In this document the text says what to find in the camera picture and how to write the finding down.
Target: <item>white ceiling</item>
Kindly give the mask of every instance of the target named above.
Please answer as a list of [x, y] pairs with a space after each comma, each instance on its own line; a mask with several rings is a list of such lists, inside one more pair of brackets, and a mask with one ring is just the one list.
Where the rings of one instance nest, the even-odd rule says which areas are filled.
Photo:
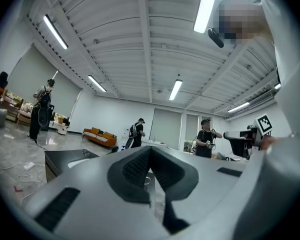
[[[218, 48], [206, 34], [193, 31], [199, 2], [34, 0], [24, 20], [57, 56], [65, 75], [97, 95], [229, 117], [230, 105], [273, 88], [275, 49], [265, 39]], [[45, 14], [68, 49], [43, 22]], [[107, 92], [91, 85], [88, 75]], [[178, 78], [183, 80], [180, 92], [169, 101]]]

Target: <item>air vent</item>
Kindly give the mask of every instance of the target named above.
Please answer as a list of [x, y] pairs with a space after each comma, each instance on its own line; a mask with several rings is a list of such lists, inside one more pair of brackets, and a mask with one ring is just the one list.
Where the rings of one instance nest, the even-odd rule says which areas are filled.
[[35, 218], [42, 227], [53, 231], [78, 197], [78, 189], [67, 187]]
[[273, 94], [270, 91], [268, 91], [267, 93], [262, 94], [261, 96], [250, 101], [249, 109], [260, 106], [262, 103], [265, 103], [273, 98], [274, 98]]

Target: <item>ceiling beam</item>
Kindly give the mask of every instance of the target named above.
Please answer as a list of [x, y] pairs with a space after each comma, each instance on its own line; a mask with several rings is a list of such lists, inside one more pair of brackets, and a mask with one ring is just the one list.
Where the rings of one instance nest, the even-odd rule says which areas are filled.
[[96, 75], [97, 79], [103, 83], [103, 85], [106, 89], [113, 92], [113, 94], [120, 98], [120, 94], [117, 90], [117, 88], [114, 86], [114, 84], [110, 81], [108, 76], [105, 74], [105, 72], [102, 70], [100, 64], [93, 58], [93, 56], [87, 51], [86, 47], [81, 42], [80, 38], [78, 37], [76, 31], [73, 29], [71, 23], [69, 22], [64, 10], [62, 9], [59, 2], [56, 2], [56, 0], [47, 0], [47, 3], [49, 6], [53, 7], [52, 9], [55, 12], [55, 16], [57, 20], [59, 21], [59, 24], [61, 25], [61, 28], [66, 32], [68, 38], [71, 41], [71, 44], [74, 44], [77, 50], [81, 53], [82, 57], [88, 62], [88, 65], [90, 66], [91, 73]]
[[[276, 77], [276, 71], [273, 70], [270, 74], [268, 74], [264, 79], [262, 79], [260, 82], [258, 82], [256, 85], [252, 86], [249, 90], [242, 93], [238, 97], [234, 98], [233, 100], [229, 101], [231, 104], [236, 104], [249, 96], [253, 95], [257, 91], [259, 91], [261, 88], [266, 86], [269, 82], [271, 82]], [[213, 113], [219, 113], [220, 111], [226, 110], [230, 108], [231, 106], [229, 104], [223, 104], [222, 106], [216, 108], [213, 110]]]
[[47, 55], [43, 54], [42, 55], [46, 56], [46, 58], [50, 61], [51, 64], [54, 65], [54, 63], [51, 60], [54, 60], [59, 67], [57, 69], [61, 71], [62, 74], [64, 74], [66, 77], [68, 77], [71, 81], [73, 81], [77, 86], [81, 88], [87, 88], [86, 83], [79, 79], [78, 76], [69, 68], [69, 66], [52, 50], [52, 48], [46, 43], [44, 38], [39, 34], [35, 26], [32, 24], [30, 19], [28, 17], [23, 17], [21, 19], [26, 27], [29, 29], [29, 31], [32, 33], [34, 39], [38, 41], [38, 43], [43, 47], [42, 50], [46, 50]]
[[[238, 44], [230, 56], [226, 59], [224, 64], [219, 68], [219, 70], [213, 75], [213, 77], [203, 86], [200, 95], [207, 92], [213, 84], [215, 84], [221, 77], [225, 76], [226, 73], [234, 66], [242, 54], [247, 50], [248, 44]], [[193, 97], [192, 100], [186, 105], [186, 109], [190, 108], [200, 97]]]
[[138, 0], [140, 11], [141, 32], [143, 39], [143, 50], [145, 60], [145, 71], [148, 82], [149, 99], [152, 103], [152, 60], [151, 60], [151, 41], [150, 41], [150, 23], [149, 23], [149, 5], [148, 0]]

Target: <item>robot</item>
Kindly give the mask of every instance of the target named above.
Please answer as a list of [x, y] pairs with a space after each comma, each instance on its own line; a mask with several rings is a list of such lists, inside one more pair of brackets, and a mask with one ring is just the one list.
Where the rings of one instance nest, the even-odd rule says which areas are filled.
[[273, 126], [265, 113], [255, 118], [253, 123], [247, 126], [247, 130], [226, 131], [223, 137], [230, 141], [234, 155], [249, 160], [248, 150], [252, 147], [260, 148], [264, 135], [270, 135], [272, 130]]

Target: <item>white cable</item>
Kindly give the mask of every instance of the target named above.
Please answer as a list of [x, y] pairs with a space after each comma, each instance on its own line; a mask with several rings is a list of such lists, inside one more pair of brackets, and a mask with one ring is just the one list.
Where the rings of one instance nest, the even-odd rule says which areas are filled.
[[21, 200], [21, 205], [23, 204], [23, 201], [24, 201], [26, 198], [32, 196], [33, 194], [34, 194], [34, 193], [28, 194], [28, 195], [26, 195], [24, 198], [22, 198], [22, 200]]
[[15, 165], [12, 165], [11, 167], [7, 167], [7, 168], [0, 168], [0, 170], [11, 169], [11, 168], [13, 168], [13, 167], [15, 167], [15, 166], [20, 166], [20, 165], [22, 165], [22, 163], [17, 163], [17, 164], [15, 164]]
[[[38, 178], [40, 178], [40, 180], [21, 180], [21, 179], [19, 179], [19, 177], [29, 177], [31, 175], [36, 175]], [[18, 175], [17, 178], [21, 182], [38, 182], [38, 183], [42, 183], [44, 185], [44, 183], [42, 182], [43, 179], [35, 173], [31, 173], [31, 174], [28, 174], [28, 175]]]

